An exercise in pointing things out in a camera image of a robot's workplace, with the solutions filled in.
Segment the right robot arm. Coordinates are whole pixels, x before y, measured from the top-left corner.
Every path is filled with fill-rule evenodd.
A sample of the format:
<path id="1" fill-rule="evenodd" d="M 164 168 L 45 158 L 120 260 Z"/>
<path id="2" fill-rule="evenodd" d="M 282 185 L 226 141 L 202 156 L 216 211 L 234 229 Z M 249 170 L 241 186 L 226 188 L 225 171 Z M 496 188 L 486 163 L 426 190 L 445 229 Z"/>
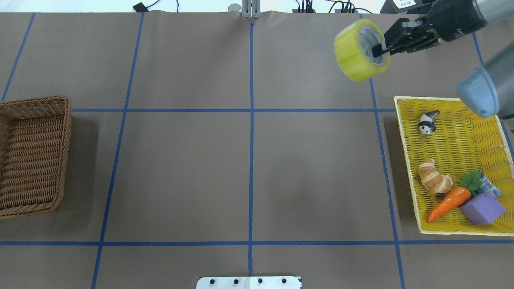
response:
<path id="1" fill-rule="evenodd" d="M 512 0 L 432 0 L 430 11 L 415 21 L 397 20 L 372 48 L 373 57 L 414 53 L 455 41 L 514 13 Z M 461 101 L 480 117 L 496 115 L 513 130 L 513 44 L 476 68 L 457 85 Z"/>

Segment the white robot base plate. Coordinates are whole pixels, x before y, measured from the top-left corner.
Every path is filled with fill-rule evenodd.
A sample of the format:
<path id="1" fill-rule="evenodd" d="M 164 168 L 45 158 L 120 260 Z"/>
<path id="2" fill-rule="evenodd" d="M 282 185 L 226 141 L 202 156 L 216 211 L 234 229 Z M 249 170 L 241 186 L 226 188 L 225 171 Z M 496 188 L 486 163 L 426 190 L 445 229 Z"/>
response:
<path id="1" fill-rule="evenodd" d="M 202 277 L 197 289 L 302 289 L 296 276 Z"/>

